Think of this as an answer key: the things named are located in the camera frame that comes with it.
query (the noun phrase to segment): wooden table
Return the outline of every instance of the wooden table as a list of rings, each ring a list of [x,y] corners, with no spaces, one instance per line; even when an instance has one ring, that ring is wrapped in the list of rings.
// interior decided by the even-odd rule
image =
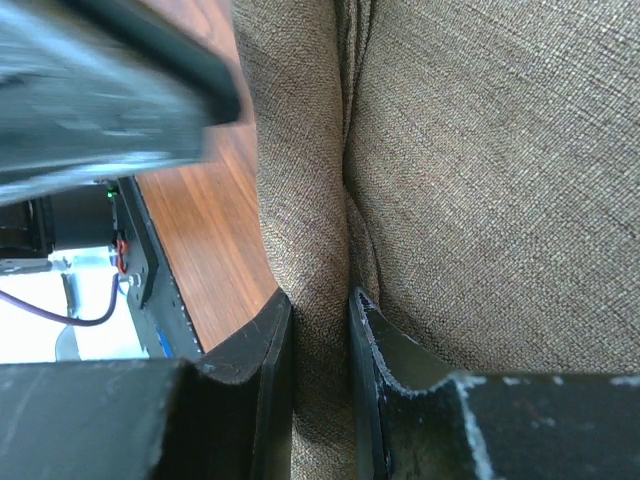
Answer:
[[[229,0],[146,1],[228,59],[251,112],[241,80]],[[251,320],[276,289],[258,223],[255,128],[247,121],[211,129],[208,137],[208,163],[138,177],[205,350]]]

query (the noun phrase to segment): cloth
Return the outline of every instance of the cloth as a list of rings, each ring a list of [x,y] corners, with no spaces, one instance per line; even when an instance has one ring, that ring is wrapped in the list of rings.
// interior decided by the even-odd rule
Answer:
[[[640,370],[640,3],[235,0],[294,478],[352,478],[357,282],[478,371]]]

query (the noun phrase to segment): cable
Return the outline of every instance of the cable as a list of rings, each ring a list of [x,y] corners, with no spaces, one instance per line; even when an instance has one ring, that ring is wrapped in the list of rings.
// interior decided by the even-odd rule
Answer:
[[[30,303],[20,300],[19,298],[9,295],[7,292],[0,290],[0,300],[4,300],[11,305],[14,305],[22,310],[37,315],[39,317],[51,320],[53,322],[64,323],[65,325],[73,325],[74,327],[95,327],[101,325],[111,318],[114,310],[116,309],[116,300],[118,299],[118,275],[113,276],[111,282],[111,298],[109,299],[109,307],[103,316],[96,318],[95,320],[80,320],[79,318],[66,317],[64,315],[58,315],[57,313],[43,310],[42,308],[31,305]]]

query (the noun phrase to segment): gray fabric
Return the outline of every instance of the gray fabric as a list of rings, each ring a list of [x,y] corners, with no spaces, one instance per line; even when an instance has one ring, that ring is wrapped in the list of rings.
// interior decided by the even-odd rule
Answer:
[[[295,478],[353,476],[351,279],[477,370],[640,370],[636,1],[235,0],[296,310]]]

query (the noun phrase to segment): purple cable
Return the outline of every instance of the purple cable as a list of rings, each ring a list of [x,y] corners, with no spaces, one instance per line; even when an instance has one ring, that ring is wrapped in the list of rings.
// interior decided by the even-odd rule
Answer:
[[[114,310],[116,309],[116,300],[118,299],[118,275],[113,276],[113,282],[111,282],[111,298],[109,299],[109,307],[103,316],[96,318],[95,320],[80,320],[79,318],[66,317],[64,315],[58,315],[57,313],[43,310],[42,308],[31,305],[30,303],[20,300],[19,298],[9,295],[7,292],[0,290],[0,300],[4,300],[11,305],[14,305],[22,310],[37,315],[58,323],[64,323],[65,325],[73,325],[74,327],[94,327],[100,325],[111,318]]]

